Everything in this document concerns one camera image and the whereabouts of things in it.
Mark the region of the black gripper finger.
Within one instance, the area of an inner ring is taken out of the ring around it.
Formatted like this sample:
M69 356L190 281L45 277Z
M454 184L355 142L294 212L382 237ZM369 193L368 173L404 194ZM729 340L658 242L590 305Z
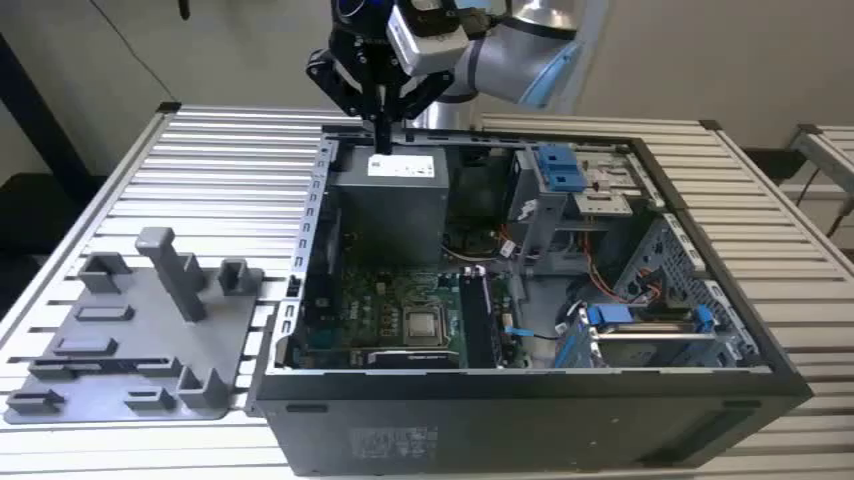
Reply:
M441 97L454 82L450 70L428 74L417 86L402 93L404 86L413 79L402 69L394 72L385 92L385 152L393 152L393 127L404 120L416 119L429 105Z
M374 147L377 153L385 152L385 117L380 87L374 81L369 65L357 61L355 86L342 75L339 63L333 51L317 50L311 53L306 65L306 74L326 93L343 113L359 116L373 125Z

